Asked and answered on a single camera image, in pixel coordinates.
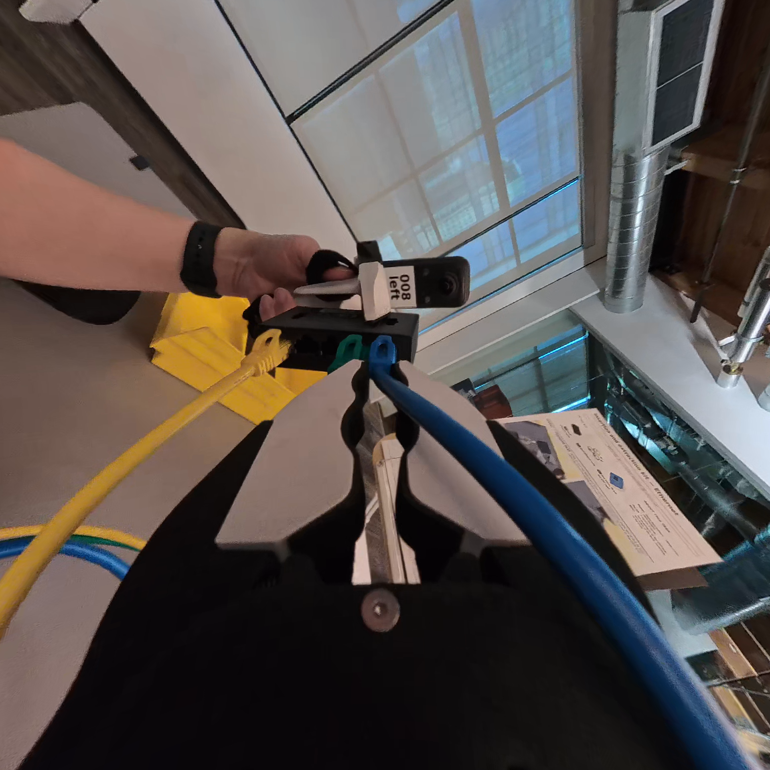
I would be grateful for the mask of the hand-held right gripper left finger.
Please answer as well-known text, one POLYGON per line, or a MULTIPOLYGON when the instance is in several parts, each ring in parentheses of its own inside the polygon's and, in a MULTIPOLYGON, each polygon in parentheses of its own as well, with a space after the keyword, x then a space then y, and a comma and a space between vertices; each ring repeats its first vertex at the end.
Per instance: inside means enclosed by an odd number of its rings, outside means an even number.
POLYGON ((274 418, 216 535, 220 547, 352 547, 366 507, 358 445, 369 377, 351 361, 274 418))

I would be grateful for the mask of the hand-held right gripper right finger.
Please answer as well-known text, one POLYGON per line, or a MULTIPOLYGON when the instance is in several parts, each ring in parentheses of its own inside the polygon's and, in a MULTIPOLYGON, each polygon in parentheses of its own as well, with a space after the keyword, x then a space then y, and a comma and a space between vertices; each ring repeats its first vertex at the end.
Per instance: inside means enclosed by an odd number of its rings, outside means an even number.
MULTIPOLYGON (((470 401, 448 385, 431 380, 408 361, 399 363, 399 371, 411 390, 502 457, 486 419, 470 401)), ((472 541, 529 544, 521 529, 476 479, 424 429, 399 416, 396 436, 405 452, 409 491, 418 504, 437 514, 441 521, 458 525, 462 534, 469 532, 472 541)))

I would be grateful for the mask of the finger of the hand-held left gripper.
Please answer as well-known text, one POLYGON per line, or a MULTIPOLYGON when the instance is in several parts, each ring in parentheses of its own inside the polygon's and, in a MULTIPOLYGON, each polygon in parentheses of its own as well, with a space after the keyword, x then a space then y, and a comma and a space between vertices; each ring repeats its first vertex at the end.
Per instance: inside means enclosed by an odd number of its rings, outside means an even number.
POLYGON ((390 290, 384 265, 380 262, 359 264, 358 280, 363 317, 376 322, 391 312, 390 290))

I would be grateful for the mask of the black network switch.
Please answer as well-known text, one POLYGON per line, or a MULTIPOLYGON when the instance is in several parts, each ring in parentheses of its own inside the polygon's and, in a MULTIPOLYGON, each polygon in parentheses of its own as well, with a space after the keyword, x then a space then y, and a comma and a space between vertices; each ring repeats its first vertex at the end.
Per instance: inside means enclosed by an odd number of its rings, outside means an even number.
POLYGON ((419 316, 391 312, 379 320, 366 321, 361 311, 299 306, 262 321, 256 304, 243 312, 248 336, 255 340, 266 330, 278 330, 290 343, 282 368, 300 371, 329 371, 339 345, 350 335, 361 337, 368 348, 379 336, 389 336, 399 361, 414 363, 417 355, 419 316))

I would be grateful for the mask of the yellow plastic bin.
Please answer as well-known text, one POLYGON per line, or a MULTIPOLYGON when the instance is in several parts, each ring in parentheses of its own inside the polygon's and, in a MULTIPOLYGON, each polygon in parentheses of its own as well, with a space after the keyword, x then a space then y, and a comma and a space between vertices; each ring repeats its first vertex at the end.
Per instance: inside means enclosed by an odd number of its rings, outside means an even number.
MULTIPOLYGON (((170 294, 150 343, 152 363, 196 390, 206 390, 241 365, 247 342, 243 312, 248 307, 244 298, 170 294)), ((273 419, 325 376, 281 367, 247 380, 221 403, 256 425, 273 419)))

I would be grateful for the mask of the person's left forearm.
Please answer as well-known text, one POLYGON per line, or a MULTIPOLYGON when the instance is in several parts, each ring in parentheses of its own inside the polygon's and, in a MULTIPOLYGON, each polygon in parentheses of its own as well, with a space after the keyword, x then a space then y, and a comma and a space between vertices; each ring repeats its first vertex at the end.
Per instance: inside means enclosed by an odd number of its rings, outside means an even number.
POLYGON ((118 196, 1 140, 1 276, 177 294, 192 220, 118 196))

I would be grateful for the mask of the person's left hand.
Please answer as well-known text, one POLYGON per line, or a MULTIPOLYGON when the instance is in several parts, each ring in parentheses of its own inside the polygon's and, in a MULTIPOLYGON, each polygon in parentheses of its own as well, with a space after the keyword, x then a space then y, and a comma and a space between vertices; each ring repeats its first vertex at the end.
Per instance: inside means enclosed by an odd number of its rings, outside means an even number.
POLYGON ((257 301, 260 319, 270 320, 296 306, 294 290, 307 284, 306 267, 319 250, 309 236, 222 229, 213 255, 217 293, 257 301))

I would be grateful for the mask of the large grid window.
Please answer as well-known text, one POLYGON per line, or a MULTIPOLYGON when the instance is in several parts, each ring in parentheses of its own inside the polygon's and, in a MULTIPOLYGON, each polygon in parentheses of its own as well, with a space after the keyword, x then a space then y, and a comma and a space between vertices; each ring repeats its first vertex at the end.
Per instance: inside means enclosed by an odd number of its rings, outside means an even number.
POLYGON ((470 303, 582 247, 575 2, 217 2, 353 236, 470 303))

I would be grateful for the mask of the black wrist band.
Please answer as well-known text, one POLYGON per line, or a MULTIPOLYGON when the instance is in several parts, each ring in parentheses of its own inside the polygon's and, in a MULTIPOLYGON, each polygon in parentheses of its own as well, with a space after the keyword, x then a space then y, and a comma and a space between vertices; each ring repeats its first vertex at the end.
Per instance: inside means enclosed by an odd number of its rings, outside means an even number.
POLYGON ((182 252, 179 279, 190 294, 217 300, 217 276, 214 269, 217 238, 224 227, 196 221, 188 231, 182 252))

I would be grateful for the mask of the silver vertical pipe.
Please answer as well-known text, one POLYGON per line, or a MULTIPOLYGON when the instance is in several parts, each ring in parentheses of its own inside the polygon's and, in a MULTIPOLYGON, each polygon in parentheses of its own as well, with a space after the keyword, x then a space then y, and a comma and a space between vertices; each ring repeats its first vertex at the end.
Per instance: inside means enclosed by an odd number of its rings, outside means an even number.
POLYGON ((760 259, 756 271, 737 311, 740 322, 736 330, 720 340, 721 368, 717 385, 729 390, 738 384, 744 364, 756 346, 763 341, 769 323, 769 248, 760 259))

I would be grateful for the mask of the spiral round metal duct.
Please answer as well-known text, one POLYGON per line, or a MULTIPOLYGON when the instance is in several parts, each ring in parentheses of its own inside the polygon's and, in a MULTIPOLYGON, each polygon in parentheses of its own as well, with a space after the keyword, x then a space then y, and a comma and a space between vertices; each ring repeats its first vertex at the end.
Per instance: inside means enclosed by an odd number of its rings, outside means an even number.
POLYGON ((613 160, 603 294, 611 313, 632 313, 643 304, 668 160, 669 146, 613 160))

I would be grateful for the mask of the wall air vent grille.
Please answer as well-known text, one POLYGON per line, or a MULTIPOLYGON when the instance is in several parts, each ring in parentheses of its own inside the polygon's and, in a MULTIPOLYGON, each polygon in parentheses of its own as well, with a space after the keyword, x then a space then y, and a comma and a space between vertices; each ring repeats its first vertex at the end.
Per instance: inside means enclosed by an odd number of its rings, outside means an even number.
POLYGON ((700 126, 724 5, 674 1, 651 11, 645 151, 668 146, 700 126))

